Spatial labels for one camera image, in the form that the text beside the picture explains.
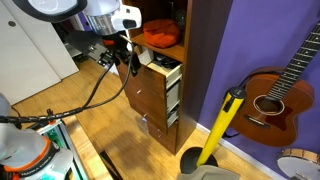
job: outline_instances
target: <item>guitar string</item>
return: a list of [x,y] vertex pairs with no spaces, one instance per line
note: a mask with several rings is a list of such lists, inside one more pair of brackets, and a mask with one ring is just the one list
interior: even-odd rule
[[[320,49],[319,37],[320,37],[320,24],[317,23],[316,27],[312,30],[312,32],[309,34],[307,39],[303,42],[301,47],[298,49],[297,53],[294,55],[292,60],[289,62],[289,64],[285,68],[284,73],[275,82],[273,87],[268,92],[267,96],[263,98],[263,102],[261,103],[261,106],[259,106],[259,107],[262,107],[262,109],[265,110],[267,107],[270,107],[270,105],[274,103],[274,100],[267,98],[270,94],[273,94],[271,96],[272,98],[278,96],[278,97],[274,98],[278,101],[281,100],[287,94],[287,92],[291,89],[292,85],[297,81],[298,77],[301,75],[302,71],[307,67],[307,65],[310,63],[310,61],[313,59],[313,57],[317,54],[318,50]],[[280,80],[283,81],[284,80],[283,78],[288,78],[288,79],[294,80],[294,81],[290,81],[290,84],[280,82],[281,86],[279,87],[278,82]],[[281,92],[281,89],[283,90],[282,87],[285,85],[288,85],[290,88],[286,87],[286,89],[284,89],[284,91]],[[276,91],[277,93],[274,91],[275,86],[277,86],[277,88],[279,89],[279,92]]]

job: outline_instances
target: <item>white door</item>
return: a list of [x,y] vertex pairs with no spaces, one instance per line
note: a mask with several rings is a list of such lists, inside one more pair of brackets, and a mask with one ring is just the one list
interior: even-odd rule
[[0,92],[15,104],[60,78],[0,1]]

